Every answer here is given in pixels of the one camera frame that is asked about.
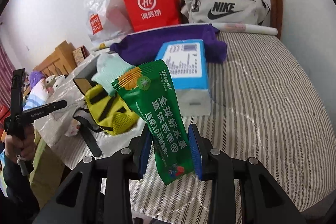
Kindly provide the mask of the person's left hand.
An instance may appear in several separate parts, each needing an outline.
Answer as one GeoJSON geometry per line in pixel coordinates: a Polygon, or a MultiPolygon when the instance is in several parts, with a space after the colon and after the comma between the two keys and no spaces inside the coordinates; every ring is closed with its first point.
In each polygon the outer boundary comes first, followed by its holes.
{"type": "Polygon", "coordinates": [[[33,160],[35,156],[35,130],[32,124],[24,127],[25,139],[21,140],[17,136],[6,135],[5,138],[5,155],[15,164],[17,155],[23,160],[33,160]]]}

